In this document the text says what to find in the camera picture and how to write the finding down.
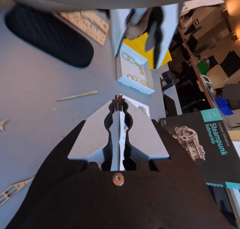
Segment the illustrated instruction booklet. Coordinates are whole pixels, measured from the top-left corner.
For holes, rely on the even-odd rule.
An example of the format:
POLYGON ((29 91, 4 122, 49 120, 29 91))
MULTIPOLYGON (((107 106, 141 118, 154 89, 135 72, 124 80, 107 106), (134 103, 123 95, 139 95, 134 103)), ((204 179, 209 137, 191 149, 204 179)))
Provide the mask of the illustrated instruction booklet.
MULTIPOLYGON (((138 102, 134 99, 131 99, 125 95, 122 96, 123 99, 128 100, 131 102, 135 107, 140 109, 143 113, 145 113, 148 117, 150 117, 149 107, 141 102, 138 102)), ((124 150, 125 150, 125 139, 126 139, 126 131, 128 129, 127 125, 125 124, 125 114, 123 111, 120 112, 120 132, 119 132, 119 149, 120 149, 120 159, 119 159, 119 170, 124 171, 124 150)))

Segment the round wooden wheel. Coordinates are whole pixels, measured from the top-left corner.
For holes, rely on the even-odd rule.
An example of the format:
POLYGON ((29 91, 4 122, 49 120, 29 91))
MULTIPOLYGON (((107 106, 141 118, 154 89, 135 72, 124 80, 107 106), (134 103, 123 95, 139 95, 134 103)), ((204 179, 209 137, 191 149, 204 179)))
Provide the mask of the round wooden wheel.
POLYGON ((115 111, 122 111, 123 97, 122 95, 115 95, 115 111))

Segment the black wrist rest pad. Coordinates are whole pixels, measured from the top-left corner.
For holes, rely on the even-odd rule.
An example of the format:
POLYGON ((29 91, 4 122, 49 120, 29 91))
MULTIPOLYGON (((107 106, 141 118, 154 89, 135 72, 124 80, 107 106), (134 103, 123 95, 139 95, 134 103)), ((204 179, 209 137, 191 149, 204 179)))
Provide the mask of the black wrist rest pad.
POLYGON ((85 68, 92 61, 92 44, 49 13, 16 5, 4 20, 16 36, 71 66, 85 68))

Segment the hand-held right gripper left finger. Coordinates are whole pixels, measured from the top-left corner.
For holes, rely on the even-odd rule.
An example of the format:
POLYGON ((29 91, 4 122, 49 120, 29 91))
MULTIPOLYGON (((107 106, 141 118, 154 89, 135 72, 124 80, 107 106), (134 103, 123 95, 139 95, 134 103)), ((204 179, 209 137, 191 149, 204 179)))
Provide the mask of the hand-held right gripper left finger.
POLYGON ((113 145, 110 127, 114 112, 115 100, 110 100, 87 118, 68 154, 69 160, 96 162, 102 171, 111 170, 113 145))

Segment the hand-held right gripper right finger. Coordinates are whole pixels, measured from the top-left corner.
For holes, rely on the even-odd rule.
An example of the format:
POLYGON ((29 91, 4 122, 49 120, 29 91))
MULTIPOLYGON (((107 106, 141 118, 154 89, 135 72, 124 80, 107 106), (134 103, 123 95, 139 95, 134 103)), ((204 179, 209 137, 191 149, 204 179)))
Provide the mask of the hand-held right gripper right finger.
POLYGON ((134 171, 141 161, 168 159, 170 155, 151 118, 126 99, 123 99, 122 111, 128 127, 123 160, 125 171, 134 171))

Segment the thin wooden stick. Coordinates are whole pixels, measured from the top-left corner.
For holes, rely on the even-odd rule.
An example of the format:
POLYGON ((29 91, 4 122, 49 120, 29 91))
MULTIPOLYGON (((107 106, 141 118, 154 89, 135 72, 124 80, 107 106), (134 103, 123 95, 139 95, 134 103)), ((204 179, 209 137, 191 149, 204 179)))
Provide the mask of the thin wooden stick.
POLYGON ((98 94, 98 90, 92 90, 92 91, 85 92, 85 93, 80 93, 80 94, 76 94, 76 95, 62 97, 62 98, 56 99, 56 101, 57 102, 65 101, 65 100, 69 100, 69 99, 75 99, 75 98, 85 97, 85 96, 95 95, 95 94, 98 94))

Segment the white cardboard tray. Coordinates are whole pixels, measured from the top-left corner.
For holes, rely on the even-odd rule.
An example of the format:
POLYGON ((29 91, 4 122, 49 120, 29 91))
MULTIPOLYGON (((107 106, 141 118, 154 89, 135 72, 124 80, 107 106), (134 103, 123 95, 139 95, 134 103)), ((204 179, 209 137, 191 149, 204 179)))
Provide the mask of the white cardboard tray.
POLYGON ((154 82, 151 74, 151 70, 147 59, 136 53, 133 49, 129 48, 127 45, 121 46, 119 53, 116 57, 116 69, 117 69, 117 81, 123 85, 131 87, 138 90, 146 95, 150 95, 155 92, 154 82), (122 58, 122 53, 126 52, 132 56, 140 65, 142 65, 144 70, 144 75, 140 75, 139 68, 134 64, 130 64, 122 58), (127 78, 127 74, 135 75, 138 81, 141 79, 147 82, 147 86, 141 85, 139 82, 135 82, 130 78, 127 78))

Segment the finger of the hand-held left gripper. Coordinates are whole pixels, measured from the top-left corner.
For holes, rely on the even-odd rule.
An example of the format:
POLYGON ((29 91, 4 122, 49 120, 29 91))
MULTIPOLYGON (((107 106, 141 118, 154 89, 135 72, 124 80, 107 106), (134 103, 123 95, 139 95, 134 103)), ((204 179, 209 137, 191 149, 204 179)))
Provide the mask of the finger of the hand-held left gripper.
POLYGON ((110 24, 111 24, 111 42, 113 54, 117 57, 121 48, 127 24, 132 18, 135 9, 111 9, 110 24))
POLYGON ((170 46, 179 20, 179 4, 151 8, 146 32, 145 51, 153 51, 152 70, 158 69, 170 46))

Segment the yellow plastic bin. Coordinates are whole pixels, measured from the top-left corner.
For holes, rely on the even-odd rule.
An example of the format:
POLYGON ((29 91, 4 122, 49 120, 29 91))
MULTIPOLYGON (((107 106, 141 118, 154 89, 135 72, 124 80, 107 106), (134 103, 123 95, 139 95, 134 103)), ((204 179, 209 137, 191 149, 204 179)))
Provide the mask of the yellow plastic bin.
POLYGON ((140 37, 130 40, 130 39, 124 39, 122 46, 125 44, 129 48, 133 49, 136 53, 139 55, 143 56, 145 59, 147 59, 150 70, 154 71, 154 55, 153 52, 154 50, 151 49, 150 51, 145 51, 145 43, 147 40, 148 33, 145 33, 141 35, 140 37))

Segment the plywood parts sheet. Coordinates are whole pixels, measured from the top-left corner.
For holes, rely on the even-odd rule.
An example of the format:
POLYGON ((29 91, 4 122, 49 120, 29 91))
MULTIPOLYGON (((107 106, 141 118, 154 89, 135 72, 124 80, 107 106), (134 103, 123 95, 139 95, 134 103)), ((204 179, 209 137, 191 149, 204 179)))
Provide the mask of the plywood parts sheet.
POLYGON ((76 32, 82 32, 99 45, 104 45, 109 24, 94 11, 53 12, 52 14, 76 32))

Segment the group of yellow rubber bands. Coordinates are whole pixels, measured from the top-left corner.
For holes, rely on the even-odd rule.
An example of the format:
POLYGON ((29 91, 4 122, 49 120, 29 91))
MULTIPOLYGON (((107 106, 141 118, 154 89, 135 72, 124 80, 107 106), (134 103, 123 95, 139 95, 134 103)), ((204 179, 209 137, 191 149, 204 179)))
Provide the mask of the group of yellow rubber bands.
MULTIPOLYGON (((139 69, 140 75, 144 75, 144 74, 145 74, 142 65, 140 65, 139 63, 137 63, 137 62, 133 59, 133 57, 131 57, 131 56, 129 56, 127 53, 123 52, 123 53, 122 53, 122 58, 123 58, 125 61, 129 62, 130 64, 134 64, 135 66, 137 66, 138 69, 139 69)), ((143 85, 143 86, 147 86, 147 82, 146 82, 145 80, 141 79, 140 81, 138 81, 138 78, 137 78, 135 75, 127 74, 127 78, 130 78, 130 79, 132 79, 132 80, 135 81, 135 82, 139 82, 139 83, 140 83, 141 85, 143 85)))

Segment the slotted wooden offcut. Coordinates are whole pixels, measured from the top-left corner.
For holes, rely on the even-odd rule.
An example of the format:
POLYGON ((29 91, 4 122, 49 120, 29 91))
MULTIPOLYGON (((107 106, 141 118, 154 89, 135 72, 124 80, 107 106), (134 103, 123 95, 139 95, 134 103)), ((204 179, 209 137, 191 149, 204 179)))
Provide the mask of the slotted wooden offcut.
POLYGON ((0 193, 0 206, 6 203, 10 198, 12 198, 15 194, 21 191, 26 185, 28 185, 35 177, 27 179, 25 181, 21 181, 15 184, 8 186, 5 190, 0 193))

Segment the green box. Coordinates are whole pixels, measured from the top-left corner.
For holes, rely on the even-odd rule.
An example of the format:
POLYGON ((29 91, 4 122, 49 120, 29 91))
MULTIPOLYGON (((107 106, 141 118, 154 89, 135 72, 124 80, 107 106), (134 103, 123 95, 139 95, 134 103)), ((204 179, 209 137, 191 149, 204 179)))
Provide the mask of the green box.
POLYGON ((199 62, 196 66, 202 75, 206 75, 209 71, 209 68, 204 61, 199 62))

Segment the blue plastic bin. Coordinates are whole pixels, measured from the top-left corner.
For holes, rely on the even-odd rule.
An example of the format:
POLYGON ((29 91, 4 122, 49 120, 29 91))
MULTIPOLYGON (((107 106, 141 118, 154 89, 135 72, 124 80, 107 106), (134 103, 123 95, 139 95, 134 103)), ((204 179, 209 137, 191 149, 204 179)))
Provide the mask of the blue plastic bin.
POLYGON ((228 101, 226 99, 223 99, 222 96, 215 98, 215 102, 224 115, 229 116, 234 114, 229 107, 228 101))

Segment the black model kit box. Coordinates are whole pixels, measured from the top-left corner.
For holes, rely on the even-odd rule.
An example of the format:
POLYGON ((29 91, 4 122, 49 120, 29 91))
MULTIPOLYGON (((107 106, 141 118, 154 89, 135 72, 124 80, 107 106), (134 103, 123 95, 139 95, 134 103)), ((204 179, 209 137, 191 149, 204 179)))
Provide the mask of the black model kit box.
POLYGON ((207 185, 240 189, 240 158, 217 108, 162 118, 207 185))

